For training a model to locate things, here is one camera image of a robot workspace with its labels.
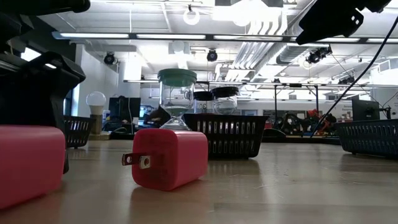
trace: ceiling light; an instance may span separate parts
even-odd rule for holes
[[[195,13],[195,16],[190,19],[188,18],[188,13],[193,12]],[[184,22],[188,25],[194,26],[196,24],[198,24],[199,20],[200,20],[200,14],[196,9],[192,9],[189,6],[189,9],[185,10],[184,15],[182,16],[182,18],[184,19]]]
[[[138,39],[193,39],[204,40],[206,35],[190,35],[190,34],[137,34]]]
[[[47,66],[48,68],[56,69],[56,67],[52,64],[45,64],[45,66]]]
[[[59,33],[64,38],[128,39],[129,34]]]
[[[329,47],[328,44],[303,44],[303,45],[299,45],[296,43],[287,43],[286,44],[289,47]]]
[[[243,82],[209,82],[209,84],[241,85]]]
[[[129,82],[129,83],[159,83],[158,80],[123,80],[123,82]]]
[[[260,35],[214,35],[215,40],[244,40],[244,41],[281,41],[283,37]]]
[[[108,3],[108,4],[159,4],[159,3],[164,3],[164,4],[186,4],[186,1],[162,1],[162,0],[91,0],[90,2],[101,2],[101,3]],[[189,2],[191,5],[199,5],[201,6],[203,3],[202,2],[196,2],[196,1],[190,1]]]
[[[330,37],[330,38],[325,38],[323,40],[318,40],[317,42],[358,42],[359,38],[346,38],[346,37]]]
[[[382,43],[384,41],[383,38],[369,38],[368,43]],[[387,43],[398,43],[398,38],[390,38],[387,40]]]

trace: black wire basket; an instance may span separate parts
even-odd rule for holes
[[[251,158],[259,154],[267,116],[185,114],[192,131],[200,131],[208,140],[209,158]]]
[[[85,146],[95,119],[77,116],[64,116],[64,119],[67,147]]]
[[[398,119],[336,123],[344,151],[398,157]]]

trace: light bulb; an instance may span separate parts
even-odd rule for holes
[[[86,103],[88,106],[104,106],[106,103],[106,97],[102,92],[94,91],[87,95]]]

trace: white wall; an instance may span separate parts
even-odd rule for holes
[[[121,62],[119,64],[119,81],[118,81],[118,95],[125,96],[125,97],[140,97],[140,83],[125,83],[123,82],[124,74],[126,71],[126,63]]]
[[[76,63],[83,69],[86,80],[73,90],[72,115],[90,116],[86,97],[93,91],[100,91],[106,97],[104,110],[108,109],[109,98],[118,92],[119,75],[102,61],[89,54],[84,45],[76,46]]]
[[[378,69],[371,70],[371,84],[375,85],[398,85],[398,69],[385,70],[379,73]],[[391,118],[398,118],[398,98],[395,96],[398,88],[374,88],[371,94],[384,107],[391,107]],[[387,119],[383,112],[380,112],[381,119]]]

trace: lamp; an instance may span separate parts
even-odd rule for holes
[[[87,95],[86,103],[90,107],[90,117],[95,119],[91,134],[101,134],[102,112],[106,103],[106,97],[102,92],[94,91]]]

